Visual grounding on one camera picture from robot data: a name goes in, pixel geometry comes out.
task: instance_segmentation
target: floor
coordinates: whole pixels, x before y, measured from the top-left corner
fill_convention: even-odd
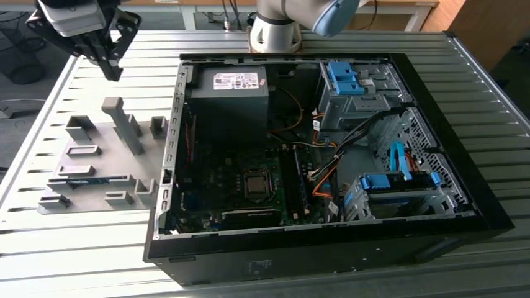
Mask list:
[[[143,30],[184,30],[182,15],[175,12],[144,12]],[[203,14],[196,14],[199,30],[223,30],[222,17],[214,17],[218,22],[208,22]],[[242,16],[242,24],[246,26],[246,16]],[[10,99],[47,99],[48,93],[55,85],[59,74],[63,70],[68,55],[62,52],[54,45],[38,53],[39,60],[44,65],[47,74],[44,79],[31,85],[15,85],[0,75],[0,102]],[[510,52],[500,63],[497,69],[492,72],[494,79],[502,82],[504,88],[512,99],[520,105],[521,109],[530,114],[530,54],[518,55]],[[24,141],[26,135],[34,124],[36,115],[43,105],[42,101],[18,101],[10,102],[14,110],[11,119],[0,120],[0,167],[8,167],[19,147]]]

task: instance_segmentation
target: slotted aluminum surface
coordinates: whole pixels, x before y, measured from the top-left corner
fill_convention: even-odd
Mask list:
[[[71,115],[111,121],[104,96],[122,96],[138,121],[170,116],[180,53],[245,52],[246,34],[139,32],[120,82],[71,59],[0,187],[2,297],[522,297],[530,296],[528,121],[442,34],[305,34],[306,52],[406,53],[517,228],[422,266],[183,289],[142,261],[148,211],[40,215],[36,203],[67,143]]]

